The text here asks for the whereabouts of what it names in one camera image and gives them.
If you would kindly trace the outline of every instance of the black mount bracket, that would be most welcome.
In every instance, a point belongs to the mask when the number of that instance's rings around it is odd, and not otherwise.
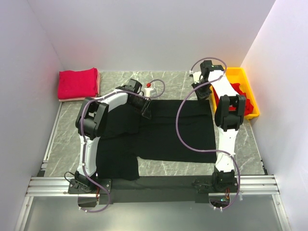
[[[101,186],[103,186],[108,192],[111,190],[111,179],[94,179],[95,182],[99,183]],[[98,203],[99,200],[103,199],[106,201],[108,199],[107,193],[100,189],[97,190],[94,184],[92,184],[91,189],[85,188],[84,185],[82,185],[80,182],[76,181],[75,179],[71,179],[68,187],[68,194],[96,194],[95,197],[78,197],[78,205],[80,207],[92,207],[94,208]]]
[[[95,189],[95,185],[91,181],[89,181],[86,178],[86,176],[81,175],[78,171],[75,172],[74,176],[75,176],[74,180],[75,180],[75,183],[76,183],[76,185],[74,184],[75,188],[80,187],[80,188],[83,188],[85,190],[94,190]],[[93,174],[91,176],[92,180],[94,180],[94,178],[95,178],[95,174]]]
[[[78,128],[78,133],[81,135],[81,117],[86,104],[93,100],[87,97],[82,102],[82,106],[78,113],[75,126]],[[83,119],[83,129],[86,136],[93,140],[95,137],[100,137],[106,128],[109,105],[101,102],[92,102]]]
[[[237,179],[234,177],[234,171],[231,173],[215,172],[211,176],[197,177],[192,186],[197,190],[196,203],[209,203],[209,193],[237,192]]]
[[[134,79],[130,79],[127,85],[117,87],[116,89],[130,91],[133,93],[138,93],[141,90],[142,84]],[[128,95],[127,103],[131,104],[136,111],[138,111],[143,117],[151,119],[151,110],[150,110],[150,99],[141,98],[135,95]]]
[[[201,69],[200,76],[203,76],[203,78],[200,80],[199,83],[193,83],[192,84],[193,88],[196,88],[199,85],[208,82],[208,77],[211,71],[215,70],[224,71],[222,65],[213,65],[211,60],[204,60],[202,63],[200,63],[200,69]],[[195,91],[198,100],[206,100],[210,96],[210,94],[212,93],[210,86],[211,84],[207,84]]]
[[[238,130],[244,121],[246,98],[243,95],[221,96],[215,112],[215,124],[224,131],[228,129]]]

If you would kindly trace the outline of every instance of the yellow plastic tray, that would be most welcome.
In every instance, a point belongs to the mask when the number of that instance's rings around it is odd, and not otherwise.
[[[240,67],[228,67],[226,75],[230,83],[240,84],[241,91],[246,93],[247,98],[250,99],[250,103],[254,107],[254,110],[252,111],[252,113],[246,115],[245,119],[252,119],[252,118],[258,117],[260,115],[260,112],[259,112],[257,103],[255,101],[254,95],[251,91],[250,85],[248,83],[244,69]],[[214,93],[211,94],[211,98],[212,98],[213,108],[215,112],[217,109],[217,106],[216,106]]]

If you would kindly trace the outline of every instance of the gray marble table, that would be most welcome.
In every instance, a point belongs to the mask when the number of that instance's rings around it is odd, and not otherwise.
[[[166,91],[159,99],[184,99],[192,90],[192,78],[187,72],[102,72],[101,94],[113,91],[117,86],[124,85],[130,78],[141,83],[152,79],[162,79],[166,83]],[[157,82],[154,87],[158,92],[162,85]],[[193,94],[189,100],[196,100]],[[81,107],[81,102],[65,102],[62,104],[58,126],[54,131],[53,142],[48,155],[48,165],[45,177],[62,177],[66,171],[74,172],[79,163],[80,141],[75,128],[75,120]],[[218,145],[218,130],[215,127],[216,145]],[[240,127],[235,144],[235,159],[243,175],[263,175],[263,163],[250,122],[244,120]],[[140,176],[183,176],[210,175],[214,164],[187,163],[171,161],[155,161],[138,158]]]

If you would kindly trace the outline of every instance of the metal frame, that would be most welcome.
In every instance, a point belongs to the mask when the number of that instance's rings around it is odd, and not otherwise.
[[[289,223],[289,219],[287,216],[287,213],[285,212],[282,200],[281,200],[281,196],[279,194],[277,195],[273,195],[273,201],[275,204],[275,208],[278,214],[278,218],[282,227],[283,231],[291,231],[291,225]]]
[[[26,197],[30,196],[95,197],[95,194],[68,194],[67,193],[68,186],[69,182],[66,181],[63,177],[32,177],[26,192]],[[279,189],[277,187],[274,176],[266,176],[266,175],[241,176],[240,187],[242,195],[279,194]],[[223,195],[223,193],[211,193],[210,195]]]
[[[41,170],[41,171],[46,171],[47,164],[48,164],[48,160],[43,160],[43,164],[42,164],[42,166],[40,167],[40,170]]]
[[[26,196],[23,206],[21,208],[17,224],[15,226],[15,231],[23,231],[28,219],[30,208],[33,202],[33,196]]]
[[[52,144],[53,144],[53,141],[54,141],[54,132],[55,132],[55,130],[58,127],[58,124],[59,124],[59,115],[60,115],[61,107],[62,107],[62,102],[60,102],[60,105],[59,105],[59,108],[58,108],[57,116],[56,116],[56,119],[54,121],[52,130],[51,130],[51,134],[50,134],[50,137],[49,137],[49,141],[48,141],[48,144],[47,144],[47,148],[46,148],[46,152],[45,152],[43,160],[49,159],[51,147],[52,147]]]

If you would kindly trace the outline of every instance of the red towel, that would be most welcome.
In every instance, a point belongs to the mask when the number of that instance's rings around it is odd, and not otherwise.
[[[254,109],[254,107],[253,107],[253,105],[250,103],[250,99],[248,99],[247,98],[247,96],[246,96],[246,93],[244,93],[244,92],[242,92],[241,91],[241,89],[240,89],[240,84],[239,83],[231,83],[231,86],[233,87],[233,89],[237,92],[237,93],[239,93],[240,95],[243,95],[243,96],[245,96],[245,98],[246,98],[246,105],[245,105],[245,113],[244,113],[244,115],[246,116],[246,115],[248,115],[248,114],[251,114],[252,113],[252,111],[253,111],[253,109]],[[216,93],[216,91],[215,91],[215,89],[213,89],[214,91],[214,97],[215,97],[215,101],[216,101],[216,106],[218,106],[218,103],[219,103],[219,98],[218,98],[218,96],[217,96],[217,93]],[[230,110],[231,111],[235,111],[235,107],[230,107]]]
[[[98,94],[98,71],[96,68],[85,71],[59,72],[59,100],[95,97]]]

